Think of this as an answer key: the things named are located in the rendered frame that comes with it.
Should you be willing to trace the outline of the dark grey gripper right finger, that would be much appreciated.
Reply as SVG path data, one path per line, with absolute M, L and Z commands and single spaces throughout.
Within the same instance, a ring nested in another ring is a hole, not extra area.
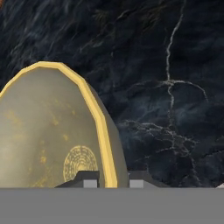
M 130 188 L 166 188 L 167 185 L 155 180 L 147 171 L 129 171 Z

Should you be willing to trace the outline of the grey bowl with yellow rim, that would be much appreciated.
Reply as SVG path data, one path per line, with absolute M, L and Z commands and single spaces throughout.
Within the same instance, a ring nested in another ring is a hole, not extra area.
M 22 69 L 0 92 L 0 188 L 54 188 L 82 172 L 102 188 L 129 184 L 109 112 L 63 63 Z

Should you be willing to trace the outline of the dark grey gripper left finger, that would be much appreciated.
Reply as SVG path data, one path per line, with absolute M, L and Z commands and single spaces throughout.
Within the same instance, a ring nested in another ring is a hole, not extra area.
M 98 188 L 99 179 L 99 171 L 78 171 L 74 179 L 57 185 L 57 188 Z

